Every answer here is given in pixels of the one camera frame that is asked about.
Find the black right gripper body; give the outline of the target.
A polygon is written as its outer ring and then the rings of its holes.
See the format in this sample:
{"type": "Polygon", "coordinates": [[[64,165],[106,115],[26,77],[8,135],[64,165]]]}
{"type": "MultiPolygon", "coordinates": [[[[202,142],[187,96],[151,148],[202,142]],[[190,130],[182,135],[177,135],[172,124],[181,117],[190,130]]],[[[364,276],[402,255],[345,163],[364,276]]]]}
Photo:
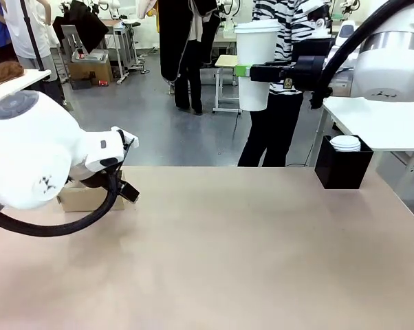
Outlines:
{"type": "Polygon", "coordinates": [[[327,63],[325,56],[299,56],[292,67],[293,87],[297,91],[326,91],[329,85],[323,86],[320,81],[327,63]]]}

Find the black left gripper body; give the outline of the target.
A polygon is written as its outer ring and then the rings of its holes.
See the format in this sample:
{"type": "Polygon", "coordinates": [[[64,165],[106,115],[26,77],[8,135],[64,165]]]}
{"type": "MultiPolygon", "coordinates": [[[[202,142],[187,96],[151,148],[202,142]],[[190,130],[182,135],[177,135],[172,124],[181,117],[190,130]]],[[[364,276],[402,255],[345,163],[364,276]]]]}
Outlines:
{"type": "Polygon", "coordinates": [[[107,188],[107,174],[105,171],[100,171],[82,180],[76,180],[68,177],[67,185],[72,188],[107,188]]]}

